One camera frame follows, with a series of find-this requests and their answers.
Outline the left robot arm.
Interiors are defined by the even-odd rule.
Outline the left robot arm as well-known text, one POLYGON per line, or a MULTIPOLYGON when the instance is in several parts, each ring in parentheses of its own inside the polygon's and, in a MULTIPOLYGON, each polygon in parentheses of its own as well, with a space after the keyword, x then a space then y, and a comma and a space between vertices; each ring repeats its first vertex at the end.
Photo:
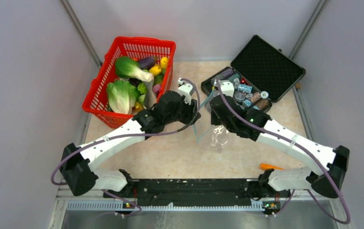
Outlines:
POLYGON ((98 167, 104 161, 133 144, 153 136, 164 136, 166 125, 180 122, 187 128, 200 117, 200 103, 175 91, 167 91, 151 108, 138 112, 126 123, 95 141, 65 146, 61 162, 55 168, 74 196, 93 189, 109 189, 121 197, 132 193, 133 185, 121 172, 104 172, 98 167))

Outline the purple eggplant toy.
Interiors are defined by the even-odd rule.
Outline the purple eggplant toy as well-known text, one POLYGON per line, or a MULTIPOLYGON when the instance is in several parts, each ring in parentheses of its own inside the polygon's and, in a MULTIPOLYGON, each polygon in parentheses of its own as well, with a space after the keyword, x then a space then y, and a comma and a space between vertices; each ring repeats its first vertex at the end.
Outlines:
POLYGON ((142 70, 149 70, 157 63, 157 56, 149 56, 143 59, 139 59, 137 63, 139 64, 142 70))

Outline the yellow lemon toy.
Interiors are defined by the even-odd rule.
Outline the yellow lemon toy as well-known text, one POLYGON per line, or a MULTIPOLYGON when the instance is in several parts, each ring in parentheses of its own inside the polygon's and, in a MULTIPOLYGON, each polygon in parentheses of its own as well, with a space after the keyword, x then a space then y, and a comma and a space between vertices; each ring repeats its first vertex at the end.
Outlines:
POLYGON ((150 72, 154 77, 156 77, 162 73, 162 68, 158 64, 156 64, 152 68, 150 68, 148 72, 150 72))

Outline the orange toy carrot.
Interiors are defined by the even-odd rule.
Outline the orange toy carrot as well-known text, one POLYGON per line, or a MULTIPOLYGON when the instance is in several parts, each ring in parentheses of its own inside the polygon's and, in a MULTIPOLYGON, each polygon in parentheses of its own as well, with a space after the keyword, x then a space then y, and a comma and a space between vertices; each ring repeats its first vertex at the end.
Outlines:
POLYGON ((273 166, 273 165, 270 165, 270 164, 265 164, 265 163, 261 163, 260 164, 260 169, 261 170, 268 170, 268 169, 274 169, 274 170, 284 170, 284 168, 281 168, 281 167, 277 167, 277 166, 273 166))

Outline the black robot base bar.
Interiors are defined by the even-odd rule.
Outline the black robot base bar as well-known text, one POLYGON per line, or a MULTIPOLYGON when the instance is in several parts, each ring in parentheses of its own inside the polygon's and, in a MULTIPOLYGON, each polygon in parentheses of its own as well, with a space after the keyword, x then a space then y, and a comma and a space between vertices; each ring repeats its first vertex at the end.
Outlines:
POLYGON ((256 200, 287 198, 288 190, 276 192, 255 179, 132 179, 117 193, 139 206, 230 207, 249 206, 256 200))

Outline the black poker chip case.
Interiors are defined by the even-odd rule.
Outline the black poker chip case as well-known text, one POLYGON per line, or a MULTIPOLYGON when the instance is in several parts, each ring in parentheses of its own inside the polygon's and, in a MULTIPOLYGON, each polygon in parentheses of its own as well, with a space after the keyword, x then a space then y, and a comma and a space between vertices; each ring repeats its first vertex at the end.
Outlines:
POLYGON ((289 59, 260 36, 253 36, 230 65, 201 83, 209 97, 215 81, 229 81, 233 98, 243 109, 268 112, 306 74, 306 70, 289 59))

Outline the green bok choy toy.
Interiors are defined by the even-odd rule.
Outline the green bok choy toy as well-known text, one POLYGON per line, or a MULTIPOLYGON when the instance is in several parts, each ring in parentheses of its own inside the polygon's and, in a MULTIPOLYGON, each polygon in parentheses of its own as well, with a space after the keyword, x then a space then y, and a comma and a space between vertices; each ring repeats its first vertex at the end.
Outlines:
POLYGON ((140 65, 128 56, 121 56, 115 60, 115 73, 120 78, 135 78, 143 82, 151 82, 154 76, 140 68, 140 65))

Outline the clear zip top bag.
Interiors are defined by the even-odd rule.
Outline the clear zip top bag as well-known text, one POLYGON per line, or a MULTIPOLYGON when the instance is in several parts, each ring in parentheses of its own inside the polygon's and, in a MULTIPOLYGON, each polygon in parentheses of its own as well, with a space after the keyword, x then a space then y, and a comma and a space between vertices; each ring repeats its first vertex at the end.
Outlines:
POLYGON ((200 149, 221 153, 228 143, 229 132, 223 125, 211 123, 212 110, 210 101, 216 95, 218 95, 218 92, 212 90, 209 96, 201 103, 201 117, 193 125, 193 132, 196 138, 196 144, 200 149))

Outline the green lettuce toy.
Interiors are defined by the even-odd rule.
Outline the green lettuce toy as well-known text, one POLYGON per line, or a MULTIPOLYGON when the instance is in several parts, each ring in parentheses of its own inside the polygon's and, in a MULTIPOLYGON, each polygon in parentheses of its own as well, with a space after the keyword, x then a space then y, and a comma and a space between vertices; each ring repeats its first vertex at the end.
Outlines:
POLYGON ((108 104, 115 113, 130 115, 140 93, 129 81, 116 79, 106 88, 108 104))

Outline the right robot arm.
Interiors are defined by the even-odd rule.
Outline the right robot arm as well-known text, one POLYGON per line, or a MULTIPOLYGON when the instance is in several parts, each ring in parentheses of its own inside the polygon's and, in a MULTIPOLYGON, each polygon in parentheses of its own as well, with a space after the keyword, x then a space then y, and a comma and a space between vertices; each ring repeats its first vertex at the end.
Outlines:
POLYGON ((332 148, 313 142, 272 119, 267 113, 243 110, 232 97, 220 95, 210 101, 212 122, 223 125, 241 138, 272 146, 305 166, 291 170, 272 169, 259 176, 259 190, 271 197, 286 189, 310 189, 327 197, 338 198, 348 169, 350 150, 332 148))

